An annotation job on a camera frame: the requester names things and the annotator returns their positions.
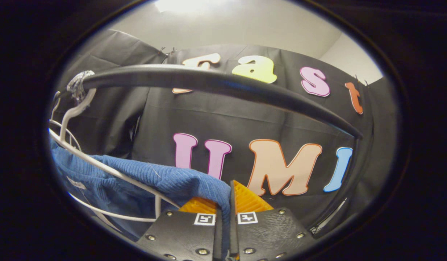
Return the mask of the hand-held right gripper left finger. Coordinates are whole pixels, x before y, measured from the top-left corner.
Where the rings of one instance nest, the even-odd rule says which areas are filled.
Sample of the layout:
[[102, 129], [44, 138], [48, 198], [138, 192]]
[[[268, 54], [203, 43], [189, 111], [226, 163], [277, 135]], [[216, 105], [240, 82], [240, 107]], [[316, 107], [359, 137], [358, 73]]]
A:
[[161, 261], [222, 260], [222, 211], [194, 197], [178, 210], [166, 210], [136, 245]]

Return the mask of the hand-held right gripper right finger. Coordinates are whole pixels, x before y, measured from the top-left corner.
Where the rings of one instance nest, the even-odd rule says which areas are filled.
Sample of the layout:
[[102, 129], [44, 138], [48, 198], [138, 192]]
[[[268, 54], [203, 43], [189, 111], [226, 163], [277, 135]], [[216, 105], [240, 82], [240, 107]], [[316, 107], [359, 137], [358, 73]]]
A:
[[231, 181], [230, 256], [236, 261], [288, 261], [315, 239], [286, 207], [274, 208], [240, 182]]

